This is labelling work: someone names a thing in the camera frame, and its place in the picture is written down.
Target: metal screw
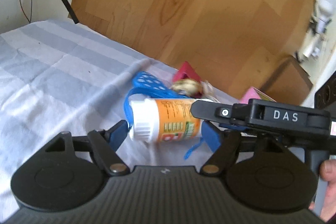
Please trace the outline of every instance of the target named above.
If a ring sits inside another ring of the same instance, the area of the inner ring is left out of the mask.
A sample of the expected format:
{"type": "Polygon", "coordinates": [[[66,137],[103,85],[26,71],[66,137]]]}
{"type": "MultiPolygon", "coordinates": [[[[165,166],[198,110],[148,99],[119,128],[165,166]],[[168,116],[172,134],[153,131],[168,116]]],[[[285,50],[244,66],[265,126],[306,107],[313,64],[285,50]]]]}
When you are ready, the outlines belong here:
{"type": "Polygon", "coordinates": [[[229,111],[227,109],[222,110],[222,115],[227,116],[229,114],[229,111]]]}
{"type": "Polygon", "coordinates": [[[124,172],[127,169],[127,166],[124,164],[112,164],[110,166],[110,170],[113,173],[120,173],[120,172],[124,172]]]}
{"type": "Polygon", "coordinates": [[[216,174],[219,171],[218,166],[212,164],[208,164],[204,166],[202,169],[207,174],[216,174]]]}

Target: hand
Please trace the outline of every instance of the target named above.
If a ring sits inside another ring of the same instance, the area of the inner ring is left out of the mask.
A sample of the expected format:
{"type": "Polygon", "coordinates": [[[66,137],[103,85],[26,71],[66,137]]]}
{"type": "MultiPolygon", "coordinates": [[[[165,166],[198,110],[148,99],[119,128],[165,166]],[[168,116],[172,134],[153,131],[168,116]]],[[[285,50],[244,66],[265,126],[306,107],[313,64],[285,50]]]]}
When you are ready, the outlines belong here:
{"type": "Polygon", "coordinates": [[[328,181],[320,217],[327,222],[336,213],[336,160],[326,160],[320,167],[321,177],[328,181]]]}

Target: pink box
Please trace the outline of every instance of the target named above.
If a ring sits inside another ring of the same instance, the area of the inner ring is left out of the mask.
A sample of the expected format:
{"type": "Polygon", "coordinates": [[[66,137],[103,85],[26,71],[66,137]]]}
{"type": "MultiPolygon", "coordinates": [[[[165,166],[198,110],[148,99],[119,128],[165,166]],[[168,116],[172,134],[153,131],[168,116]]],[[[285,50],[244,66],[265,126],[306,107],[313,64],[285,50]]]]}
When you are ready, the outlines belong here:
{"type": "Polygon", "coordinates": [[[195,70],[191,67],[191,65],[185,61],[181,68],[179,69],[179,71],[177,73],[175,73],[175,75],[173,76],[173,83],[181,80],[181,79],[194,79],[197,82],[201,82],[201,78],[199,77],[199,75],[195,72],[195,70]]]}
{"type": "Polygon", "coordinates": [[[266,101],[272,101],[275,102],[271,97],[267,96],[260,90],[250,87],[247,92],[244,94],[244,96],[239,100],[239,103],[241,104],[248,104],[250,99],[261,99],[266,101]]]}

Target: white bottle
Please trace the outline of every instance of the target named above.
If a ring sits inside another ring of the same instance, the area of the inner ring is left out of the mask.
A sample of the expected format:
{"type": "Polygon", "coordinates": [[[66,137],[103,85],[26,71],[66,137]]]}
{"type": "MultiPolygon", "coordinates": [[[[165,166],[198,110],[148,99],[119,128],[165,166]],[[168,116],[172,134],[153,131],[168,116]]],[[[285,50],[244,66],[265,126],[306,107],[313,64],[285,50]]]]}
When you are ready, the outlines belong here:
{"type": "Polygon", "coordinates": [[[190,112],[196,100],[149,98],[131,101],[134,123],[130,138],[151,143],[201,137],[203,120],[194,118],[190,112]]]}

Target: striped blanket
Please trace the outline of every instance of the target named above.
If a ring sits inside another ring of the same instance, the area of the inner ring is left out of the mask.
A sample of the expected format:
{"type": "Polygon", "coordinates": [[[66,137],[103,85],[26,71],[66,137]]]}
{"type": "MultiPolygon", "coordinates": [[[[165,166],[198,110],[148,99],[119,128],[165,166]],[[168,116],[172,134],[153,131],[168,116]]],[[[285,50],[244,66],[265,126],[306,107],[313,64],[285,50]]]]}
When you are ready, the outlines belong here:
{"type": "MultiPolygon", "coordinates": [[[[0,35],[0,222],[17,210],[15,170],[60,131],[73,136],[124,119],[131,79],[146,70],[169,85],[175,69],[70,22],[36,22],[0,35]]],[[[223,103],[235,99],[216,90],[223,103]]],[[[127,138],[117,151],[134,165],[195,165],[211,152],[198,140],[144,144],[127,138]]]]}

